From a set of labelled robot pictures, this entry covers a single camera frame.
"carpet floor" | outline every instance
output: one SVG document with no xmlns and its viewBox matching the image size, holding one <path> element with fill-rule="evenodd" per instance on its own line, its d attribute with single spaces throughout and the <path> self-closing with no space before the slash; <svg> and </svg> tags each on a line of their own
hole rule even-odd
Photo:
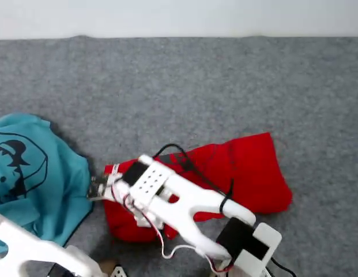
<svg viewBox="0 0 358 277">
<path fill-rule="evenodd" d="M 358 276 L 358 38 L 0 41 L 0 116 L 15 111 L 52 121 L 99 173 L 168 142 L 271 132 L 294 195 L 259 217 L 283 236 L 275 258 L 298 276 Z M 164 260 L 157 243 L 112 243 L 100 203 L 69 243 L 129 277 L 209 275 L 190 250 Z"/>
</svg>

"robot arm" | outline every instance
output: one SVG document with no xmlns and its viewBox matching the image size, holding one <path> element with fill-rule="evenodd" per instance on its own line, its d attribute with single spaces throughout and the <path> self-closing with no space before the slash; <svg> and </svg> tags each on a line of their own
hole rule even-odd
<svg viewBox="0 0 358 277">
<path fill-rule="evenodd" d="M 222 213 L 230 218 L 216 242 L 201 233 L 193 216 L 197 212 L 219 213 L 224 196 L 202 189 L 160 162 L 142 155 L 123 175 L 112 172 L 107 185 L 98 189 L 104 199 L 123 204 L 138 226 L 174 228 L 202 257 L 232 260 L 251 277 L 259 277 L 281 241 L 281 234 L 261 223 L 255 215 L 232 200 L 225 200 Z M 171 195 L 179 200 L 168 201 Z"/>
<path fill-rule="evenodd" d="M 75 276 L 107 277 L 98 263 L 74 246 L 66 249 L 51 241 L 43 241 L 0 215 L 0 240 L 8 245 L 8 253 L 0 258 L 0 276 L 27 277 L 27 261 L 48 261 L 67 268 Z"/>
</svg>

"blue cloth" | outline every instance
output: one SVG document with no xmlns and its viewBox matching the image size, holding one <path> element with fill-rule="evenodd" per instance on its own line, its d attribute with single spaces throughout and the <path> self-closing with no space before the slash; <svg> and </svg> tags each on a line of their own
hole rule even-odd
<svg viewBox="0 0 358 277">
<path fill-rule="evenodd" d="M 0 118 L 0 214 L 64 245 L 92 208 L 88 162 L 29 114 Z M 6 246 L 0 241 L 0 253 Z"/>
</svg>

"white wall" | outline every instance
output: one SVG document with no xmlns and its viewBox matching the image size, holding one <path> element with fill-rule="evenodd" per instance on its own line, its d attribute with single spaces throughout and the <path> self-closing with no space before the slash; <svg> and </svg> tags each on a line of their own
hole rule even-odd
<svg viewBox="0 0 358 277">
<path fill-rule="evenodd" d="M 0 0 L 0 39 L 358 36 L 358 0 Z"/>
</svg>

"red t-shirt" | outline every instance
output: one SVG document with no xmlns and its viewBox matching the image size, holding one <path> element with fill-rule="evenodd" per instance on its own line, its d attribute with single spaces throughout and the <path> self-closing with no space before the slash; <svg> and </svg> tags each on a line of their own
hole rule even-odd
<svg viewBox="0 0 358 277">
<path fill-rule="evenodd" d="M 269 133 L 236 138 L 224 144 L 208 144 L 187 154 L 201 173 L 224 193 L 229 191 L 233 179 L 232 199 L 253 213 L 281 212 L 292 201 L 292 192 L 281 174 Z M 157 160 L 198 186 L 211 189 L 185 164 L 182 154 L 161 155 Z M 124 173 L 135 161 L 121 163 L 118 171 Z M 106 166 L 105 174 L 110 174 L 112 167 Z M 156 238 L 152 228 L 138 227 L 134 216 L 119 203 L 104 201 L 104 208 L 113 236 L 127 242 L 148 242 Z M 220 214 L 200 212 L 194 216 L 194 220 L 221 217 Z M 168 225 L 165 225 L 164 233 L 169 238 L 177 235 L 176 230 Z"/>
</svg>

